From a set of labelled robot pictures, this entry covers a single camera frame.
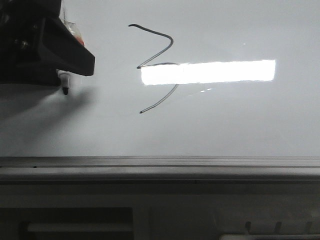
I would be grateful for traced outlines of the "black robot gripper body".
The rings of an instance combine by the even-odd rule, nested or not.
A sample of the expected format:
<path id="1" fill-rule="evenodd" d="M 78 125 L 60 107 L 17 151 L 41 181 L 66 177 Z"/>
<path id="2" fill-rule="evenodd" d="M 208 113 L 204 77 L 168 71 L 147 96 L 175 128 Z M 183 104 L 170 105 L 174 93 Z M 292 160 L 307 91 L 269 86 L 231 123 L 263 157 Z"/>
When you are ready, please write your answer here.
<path id="1" fill-rule="evenodd" d="M 1 84 L 60 85 L 58 70 L 92 76 L 95 56 L 60 19 L 60 0 L 0 2 Z"/>

